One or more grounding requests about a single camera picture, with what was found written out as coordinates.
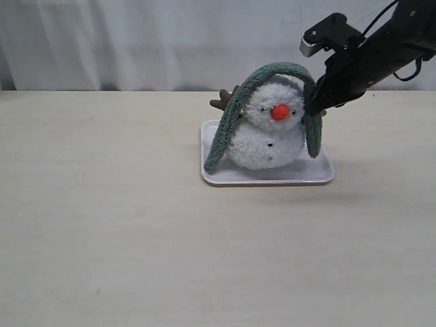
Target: white backdrop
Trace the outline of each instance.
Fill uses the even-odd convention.
[[[363,31],[390,1],[0,0],[0,81],[20,90],[217,90],[283,60],[318,78],[328,54],[304,58],[304,31],[333,12]],[[435,73],[436,59],[415,80],[391,77],[376,89],[436,89]]]

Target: table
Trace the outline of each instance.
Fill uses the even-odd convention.
[[[321,187],[216,188],[217,93],[0,93],[0,326],[433,326],[436,92],[324,120]]]

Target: rectangular tray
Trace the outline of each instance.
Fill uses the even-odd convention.
[[[201,175],[209,185],[217,187],[325,185],[334,178],[334,168],[325,151],[321,149],[318,158],[313,159],[307,153],[306,147],[294,163],[265,170],[240,168],[224,155],[217,169],[212,174],[208,174],[204,171],[204,162],[211,149],[218,125],[218,120],[205,121],[200,130]]]

